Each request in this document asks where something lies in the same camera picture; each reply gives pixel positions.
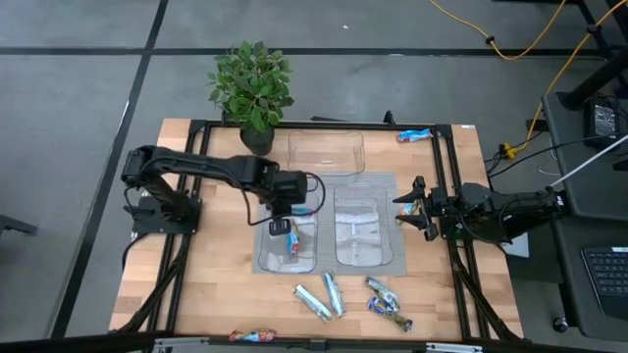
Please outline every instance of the plastic tray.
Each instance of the plastic tray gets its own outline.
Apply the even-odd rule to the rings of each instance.
[[[319,205],[319,197],[308,192],[304,204],[294,205],[293,210],[314,210]],[[268,223],[262,227],[262,243],[258,257],[259,267],[265,271],[281,274],[309,273],[316,267],[316,242],[318,236],[318,214],[307,217],[290,217],[297,226],[300,250],[296,255],[288,251],[288,235],[271,235]]]
[[[347,266],[375,267],[393,260],[388,194],[368,184],[334,190],[336,257]]]
[[[330,177],[364,172],[364,137],[358,131],[293,131],[288,150],[288,168],[293,171],[326,172]]]

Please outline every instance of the plant pot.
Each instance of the plant pot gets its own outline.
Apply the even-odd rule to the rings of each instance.
[[[248,147],[256,156],[266,156],[273,149],[273,139],[275,138],[275,129],[267,126],[264,132],[260,132],[255,128],[240,128],[239,139]]]

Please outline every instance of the wheel caster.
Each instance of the wheel caster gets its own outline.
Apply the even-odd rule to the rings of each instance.
[[[556,318],[553,320],[552,327],[556,332],[564,333],[569,328],[569,324],[565,318]]]

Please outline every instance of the keyboard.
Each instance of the keyboard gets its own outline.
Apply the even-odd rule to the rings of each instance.
[[[586,248],[582,257],[602,311],[628,320],[628,247]]]

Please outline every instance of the potted plant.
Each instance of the potted plant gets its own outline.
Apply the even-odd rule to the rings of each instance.
[[[239,137],[258,156],[270,153],[275,129],[291,106],[288,58],[281,51],[269,54],[263,42],[243,41],[237,52],[215,58],[217,73],[208,73],[215,85],[209,100],[220,104],[229,120],[240,124]]]

